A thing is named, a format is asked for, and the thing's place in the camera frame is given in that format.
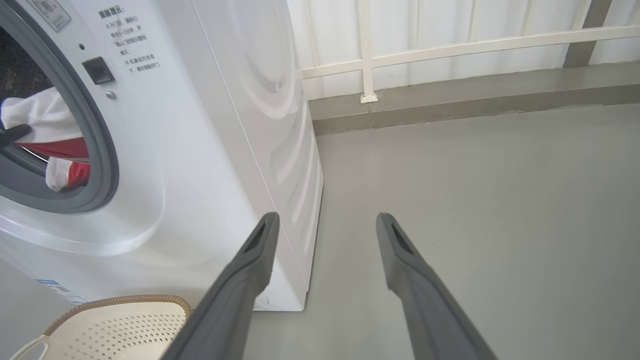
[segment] white railing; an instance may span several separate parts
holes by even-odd
[[[312,51],[312,58],[315,64],[318,62],[318,50],[316,45],[316,35],[312,26],[308,0],[305,0],[305,11],[307,16],[307,26],[309,33],[309,43]],[[423,0],[418,0],[418,9],[423,6]],[[360,21],[360,59],[343,61],[340,63],[317,65],[309,69],[302,70],[305,79],[318,78],[343,72],[362,70],[362,83],[364,93],[360,97],[360,102],[378,101],[376,93],[373,91],[373,68],[411,63],[415,61],[432,60],[438,58],[448,58],[468,54],[489,53],[492,51],[521,49],[524,47],[536,47],[546,45],[570,44],[573,42],[590,42],[597,40],[611,40],[616,38],[640,37],[640,0],[636,0],[635,5],[629,14],[628,21],[624,26],[608,26],[601,28],[583,29],[582,25],[587,16],[591,0],[581,0],[581,4],[573,21],[572,29],[569,31],[558,31],[539,35],[530,35],[529,26],[531,24],[532,9],[536,6],[536,0],[527,0],[524,21],[519,37],[496,38],[491,40],[476,41],[476,1],[472,0],[471,16],[469,18],[469,31],[467,43],[453,44],[429,49],[418,49],[403,53],[372,56],[371,54],[371,26],[369,15],[369,0],[358,0],[358,18]],[[424,19],[422,11],[418,11],[418,45],[422,43],[422,27]]]

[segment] laundry basket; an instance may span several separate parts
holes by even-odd
[[[159,359],[191,306],[172,295],[136,295],[88,302],[57,319],[11,360],[44,344],[40,360]]]

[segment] white washing machine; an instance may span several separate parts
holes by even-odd
[[[0,156],[0,256],[75,303],[195,305],[260,217],[280,214],[256,309],[301,311],[324,177],[285,0],[0,0],[0,27],[58,89],[86,186]]]

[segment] basket handle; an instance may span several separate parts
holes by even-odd
[[[44,350],[42,351],[42,354],[40,354],[40,357],[38,358],[38,360],[42,360],[44,358],[44,355],[47,353],[47,350],[49,349],[49,342],[47,341],[47,339],[49,339],[48,336],[40,335],[39,338],[35,338],[29,341],[20,350],[18,350],[13,356],[11,356],[11,359],[9,360],[20,360],[22,356],[24,356],[24,354],[26,354],[29,350],[34,348],[36,345],[44,344]]]

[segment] basket rim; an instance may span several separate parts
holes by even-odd
[[[96,309],[98,307],[106,307],[112,305],[122,305],[122,304],[135,304],[139,302],[173,302],[174,304],[178,304],[184,310],[184,316],[186,319],[191,316],[193,312],[191,305],[184,300],[183,298],[176,295],[130,295],[130,296],[122,296],[122,297],[112,297],[109,299],[102,299],[87,302],[80,306],[76,306],[73,309],[67,311],[64,315],[59,317],[56,321],[54,321],[42,334],[44,336],[51,336],[54,331],[58,329],[63,323],[67,320],[71,319],[73,316],[82,313],[83,311]]]

